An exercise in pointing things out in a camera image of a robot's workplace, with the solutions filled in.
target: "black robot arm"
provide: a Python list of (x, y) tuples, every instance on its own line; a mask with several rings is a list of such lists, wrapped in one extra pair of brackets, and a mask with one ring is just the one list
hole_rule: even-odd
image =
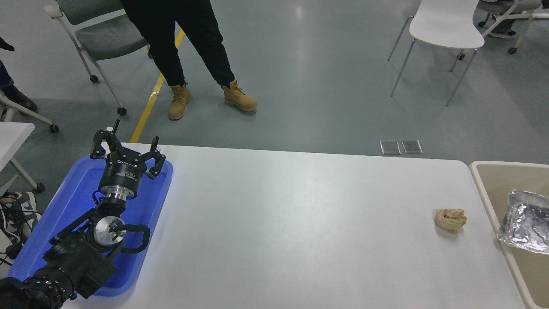
[[(137, 196), (143, 174), (156, 178), (166, 157), (156, 149), (158, 137), (145, 154), (123, 147), (115, 135), (118, 124), (116, 120), (112, 131), (96, 132), (89, 154), (92, 159), (105, 160), (96, 191), (105, 197), (50, 240), (52, 247), (43, 256), (47, 262), (44, 267), (23, 282), (0, 280), (0, 309), (58, 309), (66, 300), (75, 299), (75, 292), (87, 299), (116, 272), (112, 261), (118, 254), (147, 248), (150, 229), (126, 224), (120, 215), (126, 210), (126, 200)], [(103, 141), (109, 145), (108, 154), (101, 146)], [(149, 159), (155, 161), (151, 168), (145, 164)], [(128, 232), (143, 233), (140, 246), (125, 247)]]

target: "chair armrest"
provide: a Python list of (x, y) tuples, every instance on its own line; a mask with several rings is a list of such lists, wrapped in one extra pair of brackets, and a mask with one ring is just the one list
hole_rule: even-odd
[(51, 5), (47, 5), (44, 7), (44, 10), (52, 19), (60, 18), (61, 16), (63, 16), (63, 12), (61, 12), (59, 7), (54, 8)]

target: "gray chair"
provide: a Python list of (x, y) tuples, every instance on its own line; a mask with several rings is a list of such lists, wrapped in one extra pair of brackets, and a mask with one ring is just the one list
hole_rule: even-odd
[(116, 112), (123, 116), (126, 114), (126, 109), (116, 97), (105, 72), (97, 61), (132, 53), (146, 46), (147, 42), (126, 14), (76, 30), (74, 35), (61, 19), (65, 16), (71, 24), (79, 25), (95, 17), (122, 9), (122, 3), (119, 0), (57, 0), (57, 7), (52, 5), (44, 7), (46, 13), (52, 19), (57, 19), (70, 36), (91, 82), (98, 83), (99, 79), (91, 73), (82, 54), (85, 54), (99, 70), (119, 105)]
[(526, 25), (521, 33), (515, 35), (517, 40), (513, 47), (507, 51), (509, 54), (517, 52), (524, 34), (528, 26), (534, 19), (533, 12), (541, 6), (541, 0), (513, 0), (513, 1), (498, 1), (498, 0), (480, 0), (477, 8), (486, 12), (486, 19), (479, 22), (479, 27), (484, 27), (490, 16), (495, 20), (494, 23), (484, 31), (483, 37), (486, 37), (492, 30), (506, 19), (527, 19)]

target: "gray tiled floor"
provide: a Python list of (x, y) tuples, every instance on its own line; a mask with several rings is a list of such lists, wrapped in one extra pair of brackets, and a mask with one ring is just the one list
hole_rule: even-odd
[[(0, 57), (19, 89), (61, 129), (50, 134), (33, 121), (35, 131), (16, 155), (46, 185), (38, 195), (41, 207), (87, 154), (95, 131), (117, 116), (106, 84), (88, 81), (69, 38), (43, 11), (53, 3), (0, 4), (0, 36), (16, 48), (0, 51)], [(411, 42), (407, 32), (391, 62), (386, 58), (419, 0), (212, 5), (233, 71), (259, 109), (244, 114), (223, 104), (222, 91), (184, 38), (180, 56), (194, 100), (182, 120), (170, 122), (164, 86), (140, 142), (158, 135), (161, 144), (379, 156), (379, 140), (417, 139), (425, 154), (409, 157), (549, 164), (549, 20), (534, 22), (512, 56), (506, 50), (513, 42), (486, 38), (444, 107), (465, 64), (450, 73), (457, 51), (424, 43), (416, 44), (395, 96), (389, 96)], [(474, 20), (481, 18), (477, 12)], [(100, 64), (127, 105), (119, 138), (129, 141), (159, 73), (145, 50)], [(16, 115), (16, 121), (25, 120)], [(14, 189), (26, 186), (18, 182)]]

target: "person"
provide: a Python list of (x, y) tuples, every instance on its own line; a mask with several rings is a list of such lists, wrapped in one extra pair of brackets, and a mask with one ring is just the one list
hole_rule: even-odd
[(210, 0), (121, 0), (130, 21), (150, 45), (154, 63), (173, 92), (168, 111), (170, 120), (185, 115), (192, 99), (174, 45), (175, 23), (187, 35), (214, 80), (225, 94), (225, 102), (245, 112), (254, 111), (257, 102), (242, 92), (222, 44), (223, 37)]
[[(513, 0), (499, 0), (501, 2), (513, 2)], [(543, 9), (549, 8), (549, 0), (541, 0), (541, 7)], [(516, 19), (506, 19), (501, 21), (499, 25), (497, 25), (488, 35), (492, 37), (499, 37), (499, 38), (513, 38), (514, 35), (517, 33), (511, 28), (513, 27), (513, 24)]]
[[(14, 51), (15, 48), (0, 37), (0, 49), (5, 49), (7, 51)], [(19, 89), (14, 85), (12, 77), (9, 75), (8, 70), (5, 68), (4, 63), (0, 60), (0, 90), (4, 92), (5, 96), (27, 109), (30, 109), (33, 112), (38, 110), (36, 104), (25, 96)]]

